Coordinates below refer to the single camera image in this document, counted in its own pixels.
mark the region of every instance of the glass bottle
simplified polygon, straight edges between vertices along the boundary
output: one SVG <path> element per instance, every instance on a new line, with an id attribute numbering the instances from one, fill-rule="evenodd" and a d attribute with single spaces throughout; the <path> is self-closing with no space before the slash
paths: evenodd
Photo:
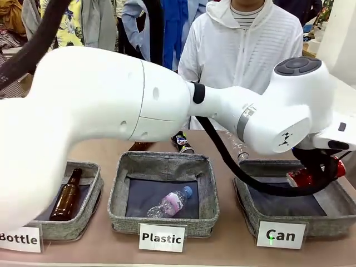
<path id="1" fill-rule="evenodd" d="M 73 219 L 73 211 L 78 205 L 80 196 L 79 181 L 82 172 L 83 171 L 80 168 L 73 170 L 68 183 L 64 185 L 57 198 L 50 215 L 50 221 L 70 221 Z"/>
<path id="2" fill-rule="evenodd" d="M 129 151 L 147 151 L 154 143 L 135 142 Z"/>

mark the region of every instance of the black strap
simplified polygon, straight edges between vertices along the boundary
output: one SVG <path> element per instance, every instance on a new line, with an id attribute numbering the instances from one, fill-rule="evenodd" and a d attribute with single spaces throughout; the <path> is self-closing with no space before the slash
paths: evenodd
<path id="1" fill-rule="evenodd" d="M 194 95 L 193 101 L 196 104 L 200 104 L 204 101 L 205 98 L 205 85 L 194 82 Z"/>
<path id="2" fill-rule="evenodd" d="M 47 53 L 71 0 L 50 0 L 32 38 L 0 67 L 0 91 L 21 78 Z"/>
<path id="3" fill-rule="evenodd" d="M 280 187 L 274 186 L 271 184 L 266 184 L 264 182 L 260 182 L 256 179 L 253 179 L 247 173 L 245 173 L 231 158 L 227 148 L 225 147 L 223 141 L 220 136 L 217 134 L 213 125 L 209 121 L 208 118 L 205 117 L 196 117 L 200 124 L 203 126 L 206 133 L 210 136 L 211 140 L 215 144 L 216 148 L 219 150 L 219 153 L 224 160 L 224 163 L 229 167 L 229 169 L 244 183 L 251 186 L 252 188 L 267 193 L 269 195 L 275 196 L 306 196 L 312 195 L 316 192 L 321 191 L 325 187 L 327 187 L 332 181 L 336 180 L 336 172 L 337 172 L 337 162 L 333 158 L 329 157 L 330 162 L 325 162 L 325 171 L 322 171 L 322 168 L 314 167 L 313 169 L 308 169 L 310 173 L 315 177 L 321 177 L 322 179 L 318 180 L 318 183 L 313 186 L 306 187 Z"/>

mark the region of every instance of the table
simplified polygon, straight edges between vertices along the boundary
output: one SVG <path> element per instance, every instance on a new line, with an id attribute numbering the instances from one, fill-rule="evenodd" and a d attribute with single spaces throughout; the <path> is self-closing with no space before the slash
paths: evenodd
<path id="1" fill-rule="evenodd" d="M 96 162 L 101 165 L 105 181 L 97 213 L 81 240 L 46 247 L 43 254 L 23 254 L 0 251 L 1 260 L 42 263 L 121 263 L 179 265 L 239 265 L 239 266 L 345 266 L 356 263 L 356 228 L 347 238 L 327 241 L 307 241 L 301 251 L 257 248 L 248 232 L 245 220 L 236 204 L 232 184 L 233 174 L 222 162 L 217 149 L 203 131 L 188 131 L 189 143 L 197 153 L 208 156 L 213 163 L 221 214 L 212 237 L 186 240 L 182 254 L 139 251 L 138 236 L 114 233 L 107 214 L 107 202 L 117 160 L 127 151 L 130 142 L 89 140 L 78 144 L 71 159 Z M 152 151 L 175 151 L 169 143 L 157 143 Z M 290 154 L 279 158 L 291 158 Z"/>

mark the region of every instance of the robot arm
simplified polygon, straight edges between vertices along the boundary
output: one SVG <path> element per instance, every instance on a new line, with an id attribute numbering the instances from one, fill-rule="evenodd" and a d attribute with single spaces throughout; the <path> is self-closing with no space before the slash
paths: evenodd
<path id="1" fill-rule="evenodd" d="M 71 147 L 86 139 L 165 141 L 188 116 L 201 116 L 263 155 L 298 144 L 327 148 L 330 140 L 354 149 L 353 125 L 334 117 L 334 87 L 326 67 L 316 62 L 316 67 L 303 58 L 282 62 L 260 96 L 242 87 L 188 83 L 158 65 L 95 48 L 48 53 L 29 95 L 0 102 L 0 230 L 27 224 L 51 203 Z M 301 72 L 309 64 L 314 68 Z M 337 130 L 340 120 L 343 130 Z"/>

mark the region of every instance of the label card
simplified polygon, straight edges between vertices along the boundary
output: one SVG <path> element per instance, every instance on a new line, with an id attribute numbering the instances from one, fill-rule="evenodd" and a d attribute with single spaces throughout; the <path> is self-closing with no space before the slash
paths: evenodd
<path id="1" fill-rule="evenodd" d="M 183 252 L 184 227 L 140 225 L 139 249 Z"/>
<path id="2" fill-rule="evenodd" d="M 0 232 L 0 248 L 41 253 L 39 228 L 21 227 L 15 231 Z"/>
<path id="3" fill-rule="evenodd" d="M 305 224 L 261 221 L 257 246 L 300 249 L 303 243 L 305 226 Z"/>

